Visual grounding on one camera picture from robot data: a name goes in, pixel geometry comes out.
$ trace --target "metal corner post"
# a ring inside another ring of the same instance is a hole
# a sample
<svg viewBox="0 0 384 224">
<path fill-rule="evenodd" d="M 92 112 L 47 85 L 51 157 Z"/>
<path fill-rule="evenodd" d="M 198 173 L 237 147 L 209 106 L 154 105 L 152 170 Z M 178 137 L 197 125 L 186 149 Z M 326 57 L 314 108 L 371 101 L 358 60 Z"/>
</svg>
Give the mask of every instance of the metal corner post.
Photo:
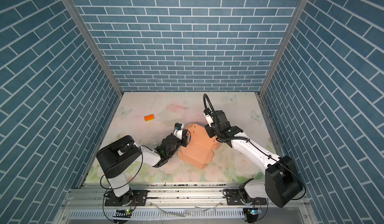
<svg viewBox="0 0 384 224">
<path fill-rule="evenodd" d="M 275 70 L 277 68 L 277 65 L 279 65 L 280 59 L 284 53 L 285 48 L 288 45 L 288 42 L 289 42 L 289 40 L 293 34 L 293 31 L 295 30 L 297 23 L 299 22 L 299 19 L 301 17 L 301 14 L 304 11 L 304 8 L 305 8 L 307 2 L 308 2 L 308 0 L 299 0 L 299 2 L 297 3 L 297 7 L 296 7 L 295 11 L 293 12 L 291 21 L 288 24 L 287 30 L 285 31 L 285 34 L 284 34 L 283 39 L 281 41 L 281 44 L 276 51 L 275 57 L 272 60 L 271 67 L 269 68 L 269 70 L 265 76 L 264 82 L 262 83 L 262 86 L 260 88 L 260 91 L 259 91 L 260 97 L 263 97 L 263 95 L 266 92 L 266 88 L 268 87 L 268 84 L 271 81 L 271 78 L 272 78 L 273 73 L 275 72 Z"/>
<path fill-rule="evenodd" d="M 68 13 L 72 17 L 77 28 L 80 30 L 81 35 L 84 40 L 87 42 L 92 53 L 95 55 L 99 65 L 103 69 L 104 73 L 107 75 L 108 80 L 111 82 L 113 88 L 118 93 L 119 97 L 122 97 L 122 90 L 117 83 L 116 79 L 113 77 L 111 70 L 108 67 L 107 62 L 105 61 L 103 54 L 101 54 L 99 47 L 96 45 L 95 41 L 92 38 L 91 33 L 89 32 L 87 26 L 85 25 L 83 19 L 80 16 L 79 11 L 77 10 L 74 2 L 72 0 L 61 0 L 67 9 Z"/>
</svg>

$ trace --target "blue brick wall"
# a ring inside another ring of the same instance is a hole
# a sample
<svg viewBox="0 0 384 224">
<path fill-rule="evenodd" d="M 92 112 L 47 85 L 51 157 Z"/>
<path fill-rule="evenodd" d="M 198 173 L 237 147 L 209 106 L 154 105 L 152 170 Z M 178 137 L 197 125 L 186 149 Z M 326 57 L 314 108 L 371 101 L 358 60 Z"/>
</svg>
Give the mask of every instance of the blue brick wall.
<svg viewBox="0 0 384 224">
<path fill-rule="evenodd" d="M 60 0 L 0 0 L 0 223 L 53 221 L 117 99 Z"/>
<path fill-rule="evenodd" d="M 322 223 L 384 223 L 383 60 L 383 0 L 309 0 L 265 93 Z"/>
<path fill-rule="evenodd" d="M 73 0 L 123 91 L 258 91 L 298 0 Z"/>
</svg>

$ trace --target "brick wallpaper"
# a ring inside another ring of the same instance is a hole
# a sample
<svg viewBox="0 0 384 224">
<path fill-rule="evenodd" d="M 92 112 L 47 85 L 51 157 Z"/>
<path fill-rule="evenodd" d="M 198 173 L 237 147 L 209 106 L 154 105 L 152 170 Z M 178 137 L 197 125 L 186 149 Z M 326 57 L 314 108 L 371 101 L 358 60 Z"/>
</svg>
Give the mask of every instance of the brick wallpaper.
<svg viewBox="0 0 384 224">
<path fill-rule="evenodd" d="M 258 91 L 298 0 L 73 0 L 124 91 Z"/>
<path fill-rule="evenodd" d="M 0 0 L 0 223 L 52 222 L 117 95 L 60 0 Z"/>
<path fill-rule="evenodd" d="M 265 102 L 319 223 L 384 223 L 384 0 L 309 0 Z"/>
</svg>

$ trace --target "orange cardboard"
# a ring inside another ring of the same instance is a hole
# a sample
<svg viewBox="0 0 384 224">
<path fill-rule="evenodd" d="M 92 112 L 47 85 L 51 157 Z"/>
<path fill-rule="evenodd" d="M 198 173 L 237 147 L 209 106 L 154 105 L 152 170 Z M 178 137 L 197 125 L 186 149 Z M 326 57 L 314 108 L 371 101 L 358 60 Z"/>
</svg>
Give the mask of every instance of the orange cardboard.
<svg viewBox="0 0 384 224">
<path fill-rule="evenodd" d="M 209 138 L 205 128 L 192 123 L 186 127 L 190 131 L 191 140 L 186 147 L 180 147 L 177 152 L 179 159 L 194 167 L 203 169 L 212 160 L 214 149 L 220 144 L 216 137 Z"/>
</svg>

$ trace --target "table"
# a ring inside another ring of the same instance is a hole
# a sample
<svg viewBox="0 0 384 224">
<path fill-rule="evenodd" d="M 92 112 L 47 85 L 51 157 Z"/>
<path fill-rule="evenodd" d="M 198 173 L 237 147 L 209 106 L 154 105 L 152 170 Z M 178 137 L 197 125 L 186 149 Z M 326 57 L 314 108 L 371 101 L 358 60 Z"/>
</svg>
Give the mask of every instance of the table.
<svg viewBox="0 0 384 224">
<path fill-rule="evenodd" d="M 136 143 L 152 149 L 173 132 L 176 122 L 198 123 L 207 121 L 203 114 L 203 92 L 125 92 L 111 125 L 100 146 L 103 148 L 125 135 L 131 135 Z M 263 116 L 253 92 L 209 92 L 215 110 L 223 110 L 232 126 L 238 126 L 259 145 L 276 153 Z M 144 121 L 153 114 L 155 119 Z M 243 183 L 249 178 L 263 179 L 260 169 L 245 155 L 227 144 L 221 144 L 205 169 L 197 169 L 178 159 L 175 154 L 160 168 L 143 164 L 132 183 Z M 126 170 L 127 179 L 137 172 L 140 162 L 134 162 Z M 103 171 L 97 159 L 84 184 L 98 184 Z"/>
</svg>

